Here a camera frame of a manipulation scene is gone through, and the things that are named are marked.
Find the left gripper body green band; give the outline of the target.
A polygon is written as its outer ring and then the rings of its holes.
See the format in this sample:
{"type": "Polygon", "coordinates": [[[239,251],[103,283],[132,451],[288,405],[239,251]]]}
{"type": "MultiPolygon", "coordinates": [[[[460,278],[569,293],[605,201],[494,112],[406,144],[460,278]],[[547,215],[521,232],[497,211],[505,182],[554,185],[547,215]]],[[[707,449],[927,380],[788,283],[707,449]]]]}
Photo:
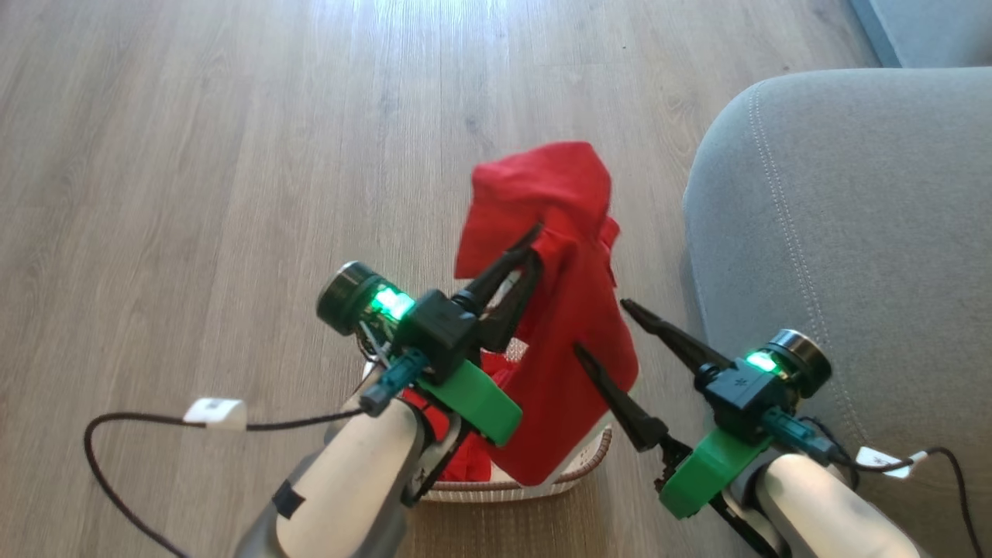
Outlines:
{"type": "MultiPolygon", "coordinates": [[[[417,300],[366,264],[351,261],[342,265],[325,286],[316,304],[316,314],[341,336],[356,336],[368,343],[375,357],[393,360],[410,350],[396,346],[394,336],[401,318],[417,300]]],[[[502,446],[516,431],[523,413],[472,361],[472,354],[481,350],[478,338],[486,310],[469,312],[477,315],[478,323],[467,359],[444,384],[429,384],[426,374],[431,370],[427,367],[410,388],[417,388],[425,397],[467,422],[482,437],[502,446]]]]}

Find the white woven laundry basket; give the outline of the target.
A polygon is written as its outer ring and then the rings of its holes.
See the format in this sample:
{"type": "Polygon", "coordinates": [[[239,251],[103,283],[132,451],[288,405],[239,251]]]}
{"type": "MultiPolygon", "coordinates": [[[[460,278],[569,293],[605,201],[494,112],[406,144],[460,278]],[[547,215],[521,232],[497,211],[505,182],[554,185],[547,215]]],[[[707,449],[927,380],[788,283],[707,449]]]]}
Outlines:
{"type": "MultiPolygon", "coordinates": [[[[364,379],[374,367],[374,356],[368,343],[359,340],[358,345],[367,360],[362,374],[364,379]]],[[[527,343],[513,339],[506,353],[484,352],[483,360],[487,363],[486,367],[492,365],[499,370],[507,370],[510,367],[509,363],[520,360],[527,349],[527,343]]],[[[505,504],[505,502],[562,494],[580,484],[605,459],[611,445],[612,433],[608,418],[600,421],[599,430],[586,438],[584,447],[575,450],[573,459],[561,467],[560,475],[554,481],[547,480],[535,487],[526,487],[508,476],[496,463],[491,462],[492,475],[488,483],[442,483],[437,480],[431,490],[423,494],[419,500],[443,502],[443,504],[505,504]]]]}

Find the grey fabric sofa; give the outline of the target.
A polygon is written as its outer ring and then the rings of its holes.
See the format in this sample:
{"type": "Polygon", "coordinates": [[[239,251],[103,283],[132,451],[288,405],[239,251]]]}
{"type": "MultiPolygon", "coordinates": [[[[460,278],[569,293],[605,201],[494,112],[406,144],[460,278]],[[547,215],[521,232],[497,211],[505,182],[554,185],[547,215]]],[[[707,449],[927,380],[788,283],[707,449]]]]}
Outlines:
{"type": "Polygon", "coordinates": [[[812,338],[833,372],[801,413],[851,452],[953,452],[992,558],[992,67],[752,85],[706,132],[684,213],[706,342],[812,338]]]}

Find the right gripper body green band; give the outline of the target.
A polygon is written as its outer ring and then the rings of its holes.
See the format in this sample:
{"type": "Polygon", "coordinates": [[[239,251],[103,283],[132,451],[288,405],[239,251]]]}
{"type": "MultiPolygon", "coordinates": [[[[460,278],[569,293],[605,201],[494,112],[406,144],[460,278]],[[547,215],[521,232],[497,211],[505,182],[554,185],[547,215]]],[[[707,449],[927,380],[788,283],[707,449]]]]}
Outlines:
{"type": "MultiPolygon", "coordinates": [[[[832,365],[814,340],[791,329],[782,329],[766,345],[742,358],[762,370],[779,374],[796,392],[797,407],[811,399],[832,377],[832,365]]],[[[694,388],[699,393],[698,378],[694,377],[694,388]]],[[[797,417],[797,407],[790,415],[797,417]]],[[[695,515],[773,444],[777,443],[768,434],[761,443],[749,445],[715,424],[669,474],[660,491],[660,502],[674,517],[695,515]]]]}

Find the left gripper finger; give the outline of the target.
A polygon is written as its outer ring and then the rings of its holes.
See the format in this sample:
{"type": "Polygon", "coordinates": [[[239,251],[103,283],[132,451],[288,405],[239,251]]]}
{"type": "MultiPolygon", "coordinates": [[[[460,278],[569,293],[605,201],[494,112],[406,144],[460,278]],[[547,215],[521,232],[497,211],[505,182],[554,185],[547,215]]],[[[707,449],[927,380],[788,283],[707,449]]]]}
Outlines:
{"type": "Polygon", "coordinates": [[[497,290],[480,321],[478,346],[489,353],[506,352],[543,275],[536,252],[525,252],[514,267],[500,276],[497,290]]]}
{"type": "Polygon", "coordinates": [[[492,265],[485,268],[451,299],[467,311],[485,311],[493,299],[500,276],[514,267],[525,252],[536,252],[532,244],[541,236],[542,225],[536,223],[514,245],[500,255],[492,265]]]}

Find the blue-grey sofa section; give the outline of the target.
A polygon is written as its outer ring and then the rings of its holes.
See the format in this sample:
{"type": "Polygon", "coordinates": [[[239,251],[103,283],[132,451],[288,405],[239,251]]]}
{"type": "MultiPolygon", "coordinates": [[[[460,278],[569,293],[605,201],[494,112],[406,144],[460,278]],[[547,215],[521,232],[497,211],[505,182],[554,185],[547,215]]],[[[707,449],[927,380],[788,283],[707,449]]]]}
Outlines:
{"type": "Polygon", "coordinates": [[[992,0],[848,2],[883,67],[992,67],[992,0]]]}

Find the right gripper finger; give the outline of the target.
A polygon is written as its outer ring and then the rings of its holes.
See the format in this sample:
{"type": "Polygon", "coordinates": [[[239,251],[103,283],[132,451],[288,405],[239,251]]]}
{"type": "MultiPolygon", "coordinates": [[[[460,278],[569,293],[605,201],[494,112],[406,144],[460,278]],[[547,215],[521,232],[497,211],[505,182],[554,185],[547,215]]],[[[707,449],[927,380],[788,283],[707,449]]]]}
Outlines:
{"type": "Polygon", "coordinates": [[[642,306],[637,301],[620,301],[620,306],[645,332],[662,340],[663,345],[695,376],[711,379],[733,368],[733,361],[690,333],[642,306]]]}
{"type": "Polygon", "coordinates": [[[591,379],[595,390],[631,441],[635,451],[644,453],[655,448],[665,449],[667,442],[670,441],[667,425],[658,417],[649,415],[635,403],[629,394],[609,377],[602,364],[584,346],[573,347],[585,374],[591,379]]]}

